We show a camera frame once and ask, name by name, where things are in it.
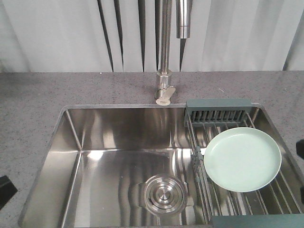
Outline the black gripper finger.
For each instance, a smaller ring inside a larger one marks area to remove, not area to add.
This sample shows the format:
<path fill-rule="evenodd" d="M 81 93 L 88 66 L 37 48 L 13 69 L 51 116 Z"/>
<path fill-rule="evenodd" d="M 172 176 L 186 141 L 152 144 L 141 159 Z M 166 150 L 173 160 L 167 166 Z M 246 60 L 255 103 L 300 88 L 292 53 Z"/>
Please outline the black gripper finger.
<path fill-rule="evenodd" d="M 296 142 L 296 154 L 300 158 L 304 158 L 304 139 L 301 139 Z"/>

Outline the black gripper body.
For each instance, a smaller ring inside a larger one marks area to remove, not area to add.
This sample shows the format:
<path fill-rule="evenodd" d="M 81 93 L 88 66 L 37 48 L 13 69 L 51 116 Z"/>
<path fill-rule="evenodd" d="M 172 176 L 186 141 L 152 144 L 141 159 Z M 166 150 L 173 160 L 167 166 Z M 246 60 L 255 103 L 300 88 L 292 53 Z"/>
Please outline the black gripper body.
<path fill-rule="evenodd" d="M 0 209 L 18 192 L 7 175 L 0 178 Z"/>

